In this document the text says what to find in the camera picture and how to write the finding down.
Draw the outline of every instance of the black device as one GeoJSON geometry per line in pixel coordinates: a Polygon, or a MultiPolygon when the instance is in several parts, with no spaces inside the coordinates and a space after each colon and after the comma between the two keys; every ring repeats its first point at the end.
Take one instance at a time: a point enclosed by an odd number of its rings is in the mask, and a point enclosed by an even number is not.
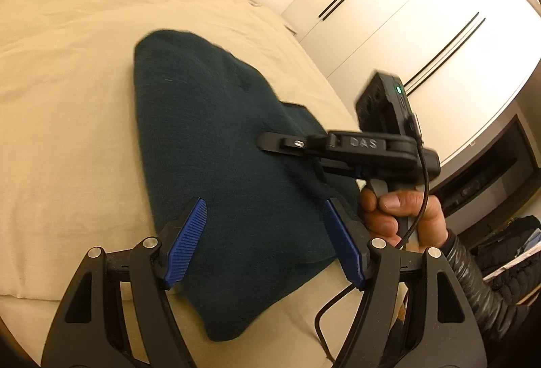
{"type": "MultiPolygon", "coordinates": [[[[360,132],[329,131],[325,137],[263,133],[262,150],[320,158],[324,171],[364,179],[377,197],[389,191],[414,190],[424,183],[416,115],[395,75],[374,72],[355,103],[360,132]]],[[[437,153],[422,148],[429,180],[440,173],[437,153]]],[[[398,217],[398,235],[406,236],[413,220],[398,217]]]]}
{"type": "MultiPolygon", "coordinates": [[[[359,120],[359,128],[363,131],[376,131],[380,133],[391,133],[400,136],[416,136],[416,129],[419,124],[417,117],[411,111],[406,90],[399,77],[391,74],[375,72],[367,87],[355,103],[355,111],[359,120]]],[[[432,167],[430,154],[425,153],[428,158],[429,168],[432,167]]],[[[418,183],[408,180],[394,179],[378,180],[375,177],[368,180],[368,187],[374,191],[377,197],[389,191],[414,190],[418,183]]],[[[398,217],[398,235],[404,237],[413,220],[408,217],[398,217]]]]}

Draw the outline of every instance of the blue gripper pad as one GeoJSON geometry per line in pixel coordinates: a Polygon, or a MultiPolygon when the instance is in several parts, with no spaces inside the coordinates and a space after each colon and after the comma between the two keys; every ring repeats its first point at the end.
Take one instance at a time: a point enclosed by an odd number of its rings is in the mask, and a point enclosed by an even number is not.
{"type": "Polygon", "coordinates": [[[330,200],[326,200],[323,207],[323,224],[347,280],[355,287],[363,288],[361,255],[330,200]]]}
{"type": "Polygon", "coordinates": [[[163,278],[167,289],[184,278],[206,223],[207,204],[203,199],[199,199],[169,251],[167,271],[163,278]]]}

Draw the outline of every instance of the fingernail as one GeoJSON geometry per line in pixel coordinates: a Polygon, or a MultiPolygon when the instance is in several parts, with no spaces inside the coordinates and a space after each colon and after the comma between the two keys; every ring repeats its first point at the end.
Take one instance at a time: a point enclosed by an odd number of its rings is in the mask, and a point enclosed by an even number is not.
{"type": "Polygon", "coordinates": [[[396,194],[386,194],[381,198],[380,202],[388,210],[396,210],[400,207],[400,201],[396,194]]]}

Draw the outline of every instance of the black jacket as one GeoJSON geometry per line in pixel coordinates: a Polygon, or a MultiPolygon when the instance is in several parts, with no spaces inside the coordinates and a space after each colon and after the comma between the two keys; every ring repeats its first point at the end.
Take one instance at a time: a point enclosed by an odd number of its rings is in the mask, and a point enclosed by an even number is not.
{"type": "Polygon", "coordinates": [[[536,353],[537,341],[541,336],[541,298],[531,308],[505,301],[501,294],[483,281],[481,270],[472,255],[451,231],[441,249],[477,320],[490,367],[520,367],[526,366],[531,360],[538,361],[536,353]]]}

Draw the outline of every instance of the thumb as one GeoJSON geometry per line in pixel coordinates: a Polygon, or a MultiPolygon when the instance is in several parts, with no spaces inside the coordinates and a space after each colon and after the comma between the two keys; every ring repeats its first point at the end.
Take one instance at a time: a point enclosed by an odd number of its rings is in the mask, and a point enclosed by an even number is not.
{"type": "MultiPolygon", "coordinates": [[[[423,204],[423,193],[419,191],[397,191],[385,194],[379,200],[382,211],[396,217],[417,216],[423,204]]],[[[428,196],[423,219],[417,227],[421,247],[441,247],[447,240],[447,227],[442,205],[435,195],[428,196]]]]}
{"type": "MultiPolygon", "coordinates": [[[[392,216],[416,216],[423,204],[423,193],[420,191],[396,191],[383,195],[379,199],[382,211],[392,216]]],[[[436,196],[429,196],[425,210],[425,219],[437,218],[442,215],[442,206],[436,196]]]]}

